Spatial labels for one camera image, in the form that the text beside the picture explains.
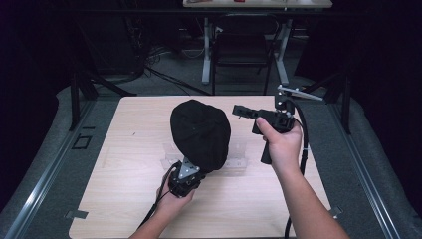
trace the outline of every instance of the black handheld controller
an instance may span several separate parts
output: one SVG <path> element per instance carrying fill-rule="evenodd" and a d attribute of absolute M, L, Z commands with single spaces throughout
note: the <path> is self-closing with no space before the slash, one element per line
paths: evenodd
<path fill-rule="evenodd" d="M 283 133 L 288 132 L 292 130 L 295 119 L 293 118 L 293 113 L 295 112 L 295 108 L 291 106 L 291 104 L 287 103 L 282 96 L 276 97 L 276 108 L 278 110 L 287 110 L 285 113 L 281 111 L 266 111 L 266 110 L 251 110 L 249 108 L 243 107 L 243 106 L 237 106 L 235 105 L 233 107 L 232 114 L 235 116 L 248 118 L 256 120 L 257 118 L 261 117 L 265 119 L 270 126 L 273 127 L 277 132 Z M 258 126 L 254 123 L 254 126 L 252 127 L 252 133 L 254 134 L 260 134 L 260 130 L 258 129 Z M 268 150 L 268 143 L 266 142 L 263 155 L 261 157 L 261 162 L 266 164 L 271 164 L 271 157 L 270 152 Z"/>
<path fill-rule="evenodd" d="M 171 172 L 168 187 L 171 193 L 177 197 L 185 197 L 190 191 L 199 187 L 201 180 L 205 178 L 206 173 L 192 165 L 187 158 L 178 161 L 175 164 L 175 170 Z"/>

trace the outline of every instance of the black wire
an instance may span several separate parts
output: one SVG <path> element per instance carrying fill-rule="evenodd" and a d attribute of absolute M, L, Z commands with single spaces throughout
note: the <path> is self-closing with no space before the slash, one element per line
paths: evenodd
<path fill-rule="evenodd" d="M 169 193 L 171 190 L 173 190 L 174 188 L 171 188 L 170 190 L 168 190 L 167 192 L 165 192 L 162 196 L 162 190 L 164 189 L 164 183 L 167 180 L 168 174 L 170 174 L 170 172 L 172 171 L 173 168 L 177 167 L 177 164 L 179 164 L 180 161 L 175 162 L 173 165 L 170 166 L 170 168 L 168 168 L 167 172 L 164 174 L 164 176 L 162 177 L 161 180 L 161 186 L 159 187 L 159 192 L 157 194 L 157 197 L 155 198 L 155 202 L 154 204 L 152 204 L 151 209 L 149 209 L 149 212 L 146 214 L 145 218 L 143 219 L 143 221 L 140 223 L 140 225 L 138 226 L 141 227 L 147 220 L 149 220 L 149 218 L 152 216 L 152 214 L 155 212 L 155 209 L 157 208 L 158 202 L 165 196 L 167 195 L 167 193 Z"/>
<path fill-rule="evenodd" d="M 287 99 L 288 102 L 292 103 L 299 115 L 299 118 L 301 119 L 301 121 L 299 122 L 299 124 L 302 127 L 302 132 L 304 134 L 303 140 L 304 140 L 304 149 L 302 150 L 302 159 L 301 159 L 301 164 L 300 164 L 300 170 L 302 175 L 305 174 L 305 167 L 307 165 L 307 160 L 308 160 L 308 150 L 309 150 L 309 136 L 308 136 L 308 126 L 307 126 L 307 122 L 305 121 L 305 116 L 304 113 L 302 112 L 301 108 L 299 107 L 298 104 L 296 104 L 294 101 Z M 288 222 L 286 223 L 286 228 L 285 228 L 285 239 L 289 239 L 289 233 L 290 233 L 290 228 L 292 226 L 292 219 L 289 216 Z"/>
<path fill-rule="evenodd" d="M 144 67 L 150 67 L 158 62 L 161 61 L 161 54 L 165 53 L 164 47 L 157 47 L 156 45 L 153 45 L 151 47 L 151 50 L 149 51 L 149 56 L 145 59 Z"/>
<path fill-rule="evenodd" d="M 298 119 L 296 119 L 296 118 L 294 118 L 294 119 L 302 127 L 302 123 Z"/>
<path fill-rule="evenodd" d="M 157 77 L 159 77 L 159 78 L 161 78 L 161 79 L 163 79 L 163 80 L 165 80 L 165 81 L 167 81 L 167 82 L 170 82 L 170 83 L 173 83 L 173 84 L 175 84 L 177 87 L 178 86 L 182 86 L 182 87 L 184 87 L 184 88 L 187 88 L 187 89 L 190 89 L 190 90 L 193 90 L 193 91 L 195 91 L 195 92 L 198 92 L 198 93 L 200 93 L 200 94 L 202 94 L 202 95 L 205 95 L 205 96 L 211 96 L 211 94 L 209 94 L 209 93 L 207 93 L 207 92 L 205 92 L 205 91 L 202 91 L 201 89 L 198 89 L 198 88 L 195 88 L 195 87 L 193 87 L 193 86 L 190 86 L 189 84 L 187 84 L 187 83 L 185 83 L 185 82 L 183 82 L 182 80 L 179 80 L 179 79 L 176 79 L 176 78 L 173 78 L 173 77 L 170 77 L 170 76 L 168 76 L 168 75 L 165 75 L 165 74 L 163 74 L 163 73 L 160 73 L 160 72 L 157 72 L 157 71 L 155 71 L 154 69 L 152 69 L 152 68 L 150 68 L 150 67 L 147 67 L 147 66 L 145 66 L 145 68 L 147 69 L 147 70 L 149 70 L 152 74 L 154 74 L 155 76 L 157 76 Z"/>
<path fill-rule="evenodd" d="M 123 79 L 108 80 L 108 81 L 115 84 L 115 85 L 119 85 L 119 84 L 123 84 L 123 83 L 133 82 L 134 80 L 140 78 L 142 76 L 142 74 L 143 74 L 143 72 L 133 73 L 130 76 L 123 78 Z"/>

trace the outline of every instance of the wooden table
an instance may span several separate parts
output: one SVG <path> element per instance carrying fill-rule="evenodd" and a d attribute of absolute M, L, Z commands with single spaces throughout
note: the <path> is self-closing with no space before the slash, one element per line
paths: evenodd
<path fill-rule="evenodd" d="M 330 0 L 245 0 L 245 2 L 210 0 L 192 3 L 189 0 L 183 0 L 183 6 L 211 8 L 330 8 L 332 2 Z"/>
<path fill-rule="evenodd" d="M 251 133 L 252 119 L 232 115 L 234 105 L 272 111 L 274 97 L 136 97 L 121 99 L 116 109 L 79 206 L 88 216 L 74 219 L 69 233 L 72 238 L 127 238 L 136 230 L 154 202 L 155 191 L 166 171 L 161 160 L 165 158 L 163 144 L 173 143 L 171 111 L 190 99 L 226 113 L 232 129 L 230 145 L 246 143 L 247 167 L 231 170 L 225 166 L 208 174 L 193 201 L 161 237 L 245 238 L 284 234 L 289 213 L 273 169 L 260 162 L 262 137 Z M 330 209 L 311 153 L 306 178 Z"/>

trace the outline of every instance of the black cap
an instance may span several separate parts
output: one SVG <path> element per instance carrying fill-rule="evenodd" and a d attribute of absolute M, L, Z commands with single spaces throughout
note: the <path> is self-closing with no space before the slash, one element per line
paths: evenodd
<path fill-rule="evenodd" d="M 170 125 L 177 148 L 201 171 L 211 172 L 224 165 L 231 129 L 222 110 L 190 100 L 173 109 Z"/>

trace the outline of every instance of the person's right hand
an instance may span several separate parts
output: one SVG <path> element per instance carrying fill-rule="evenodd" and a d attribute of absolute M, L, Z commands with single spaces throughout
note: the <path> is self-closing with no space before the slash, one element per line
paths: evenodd
<path fill-rule="evenodd" d="M 299 152 L 302 143 L 301 126 L 295 121 L 291 131 L 278 133 L 265 119 L 257 118 L 257 126 L 269 143 L 273 169 L 277 172 L 299 170 Z"/>

